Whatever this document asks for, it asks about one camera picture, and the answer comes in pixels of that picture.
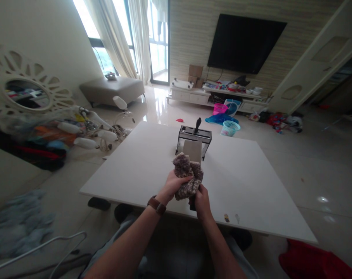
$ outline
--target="blue laundry basket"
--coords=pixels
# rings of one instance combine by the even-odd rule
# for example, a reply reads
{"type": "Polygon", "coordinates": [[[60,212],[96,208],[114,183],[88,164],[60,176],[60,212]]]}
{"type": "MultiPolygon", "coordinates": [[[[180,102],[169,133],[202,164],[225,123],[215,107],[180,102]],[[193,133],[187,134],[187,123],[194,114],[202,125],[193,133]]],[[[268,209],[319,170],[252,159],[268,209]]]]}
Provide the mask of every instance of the blue laundry basket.
{"type": "Polygon", "coordinates": [[[221,130],[220,135],[222,136],[234,136],[236,131],[239,131],[241,126],[239,126],[236,122],[233,121],[224,121],[223,129],[221,130]]]}

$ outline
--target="brown watch strap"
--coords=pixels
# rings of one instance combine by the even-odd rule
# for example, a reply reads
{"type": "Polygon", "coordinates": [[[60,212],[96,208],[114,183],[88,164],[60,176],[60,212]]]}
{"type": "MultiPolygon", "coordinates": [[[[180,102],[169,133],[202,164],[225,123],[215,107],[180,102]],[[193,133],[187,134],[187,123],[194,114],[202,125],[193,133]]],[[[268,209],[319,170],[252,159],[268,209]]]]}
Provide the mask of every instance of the brown watch strap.
{"type": "Polygon", "coordinates": [[[148,205],[155,209],[155,211],[162,216],[163,213],[166,211],[166,207],[161,204],[159,201],[155,199],[155,196],[152,196],[148,201],[148,205]]]}

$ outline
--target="wrist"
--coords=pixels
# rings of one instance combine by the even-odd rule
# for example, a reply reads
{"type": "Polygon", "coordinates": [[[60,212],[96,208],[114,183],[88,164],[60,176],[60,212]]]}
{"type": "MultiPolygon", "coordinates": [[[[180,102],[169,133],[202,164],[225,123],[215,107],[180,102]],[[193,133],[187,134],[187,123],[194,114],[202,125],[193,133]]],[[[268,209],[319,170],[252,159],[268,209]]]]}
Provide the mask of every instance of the wrist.
{"type": "Polygon", "coordinates": [[[164,206],[167,206],[169,201],[173,198],[173,195],[170,195],[166,191],[160,190],[160,192],[155,196],[155,199],[159,201],[164,206]]]}

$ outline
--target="blue plastic bag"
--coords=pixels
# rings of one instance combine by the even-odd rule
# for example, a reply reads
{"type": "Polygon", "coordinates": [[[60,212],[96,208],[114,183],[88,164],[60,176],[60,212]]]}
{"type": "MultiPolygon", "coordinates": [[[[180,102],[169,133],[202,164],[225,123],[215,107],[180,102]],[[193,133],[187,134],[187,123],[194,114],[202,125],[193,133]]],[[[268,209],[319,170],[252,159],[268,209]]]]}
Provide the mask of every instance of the blue plastic bag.
{"type": "Polygon", "coordinates": [[[230,117],[228,114],[216,114],[205,119],[205,121],[208,123],[217,123],[220,125],[223,125],[224,121],[227,121],[227,120],[233,121],[239,124],[238,120],[236,120],[233,117],[230,117]]]}

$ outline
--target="television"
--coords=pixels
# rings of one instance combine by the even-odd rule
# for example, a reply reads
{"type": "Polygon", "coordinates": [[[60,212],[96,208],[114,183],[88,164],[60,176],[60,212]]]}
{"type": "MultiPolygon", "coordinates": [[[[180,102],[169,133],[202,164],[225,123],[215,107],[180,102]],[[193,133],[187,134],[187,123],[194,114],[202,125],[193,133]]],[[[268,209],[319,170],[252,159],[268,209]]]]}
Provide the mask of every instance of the television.
{"type": "Polygon", "coordinates": [[[207,66],[259,73],[287,23],[220,14],[207,66]]]}

